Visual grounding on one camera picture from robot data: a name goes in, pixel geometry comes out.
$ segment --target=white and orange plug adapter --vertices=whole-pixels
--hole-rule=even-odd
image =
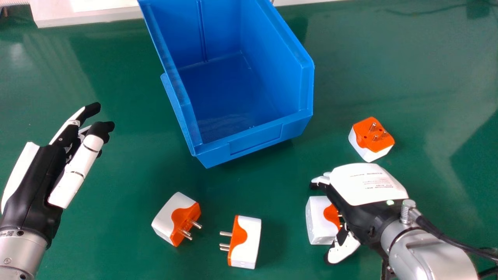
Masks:
[[[385,156],[394,146],[394,138],[374,117],[354,124],[348,138],[349,143],[366,162]]]
[[[152,228],[162,239],[178,247],[184,238],[192,240],[189,230],[192,226],[201,229],[197,223],[201,216],[199,203],[181,192],[175,193],[152,221]]]
[[[306,203],[306,228],[310,244],[332,244],[341,227],[339,212],[327,196],[310,196]]]
[[[232,232],[220,231],[221,236],[229,236],[230,244],[220,243],[220,250],[228,252],[230,267],[253,270],[256,267],[261,219],[235,216]]]

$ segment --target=robotic arm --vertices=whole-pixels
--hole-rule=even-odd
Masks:
[[[24,147],[1,200],[0,279],[34,279],[57,233],[62,211],[114,130],[113,122],[80,129],[100,108],[93,103],[78,110],[49,145],[28,142]]]
[[[322,190],[345,221],[324,256],[326,263],[337,264],[367,245],[382,257],[382,280],[477,280],[467,252],[498,261],[440,232],[377,164],[337,167],[314,178],[310,187]]]

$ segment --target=green tabletop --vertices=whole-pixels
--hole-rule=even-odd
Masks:
[[[448,235],[498,244],[498,7],[472,0],[345,1],[279,11],[316,64],[304,134],[205,169],[165,94],[143,20],[37,29],[25,7],[0,19],[0,184],[25,142],[47,143],[83,105],[116,129],[62,216],[38,279],[378,279],[361,248],[327,266],[308,243],[311,178],[361,162],[353,123],[375,116],[396,140],[376,161]],[[150,223],[181,191],[202,230],[174,248]],[[218,243],[236,214],[262,219],[256,269]],[[478,262],[480,268],[489,263]]]

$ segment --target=bin bottom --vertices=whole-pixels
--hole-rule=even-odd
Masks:
[[[179,69],[203,143],[209,143],[282,116],[242,53]]]

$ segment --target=blue plastic bin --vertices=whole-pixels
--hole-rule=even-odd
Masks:
[[[138,2],[185,140],[206,168],[302,134],[314,65],[269,0]]]

